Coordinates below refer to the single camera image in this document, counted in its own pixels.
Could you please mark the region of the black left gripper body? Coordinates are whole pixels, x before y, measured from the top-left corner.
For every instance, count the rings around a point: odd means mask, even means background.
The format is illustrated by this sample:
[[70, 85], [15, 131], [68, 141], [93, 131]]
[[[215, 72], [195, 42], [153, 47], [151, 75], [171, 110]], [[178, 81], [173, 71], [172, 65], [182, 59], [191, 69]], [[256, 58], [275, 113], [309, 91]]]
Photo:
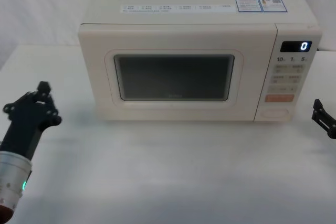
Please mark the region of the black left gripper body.
[[1, 151], [18, 154], [32, 160], [41, 135], [48, 127], [39, 127], [41, 116], [10, 120], [10, 126], [1, 143]]

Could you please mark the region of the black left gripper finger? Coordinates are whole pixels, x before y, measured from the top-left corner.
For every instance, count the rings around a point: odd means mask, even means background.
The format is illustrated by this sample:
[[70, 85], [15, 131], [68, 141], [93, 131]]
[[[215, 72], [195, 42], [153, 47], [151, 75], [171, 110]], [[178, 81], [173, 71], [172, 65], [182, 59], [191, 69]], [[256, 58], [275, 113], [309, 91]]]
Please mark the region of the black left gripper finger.
[[45, 112], [44, 93], [45, 82], [41, 81], [36, 91], [27, 92], [15, 102], [5, 104], [3, 112], [8, 115], [9, 120], [40, 116]]
[[62, 122], [62, 118], [51, 96], [51, 87], [47, 81], [39, 83], [36, 93], [36, 103], [41, 108], [41, 123], [39, 127], [58, 126]]

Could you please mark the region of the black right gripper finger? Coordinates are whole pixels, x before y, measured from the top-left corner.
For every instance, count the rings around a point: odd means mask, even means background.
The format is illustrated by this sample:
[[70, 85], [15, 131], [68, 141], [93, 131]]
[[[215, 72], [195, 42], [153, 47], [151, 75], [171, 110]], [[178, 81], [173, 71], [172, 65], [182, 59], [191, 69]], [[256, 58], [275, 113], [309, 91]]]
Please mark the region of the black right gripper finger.
[[335, 119], [325, 111], [319, 99], [314, 101], [312, 120], [326, 131], [329, 138], [335, 139]]

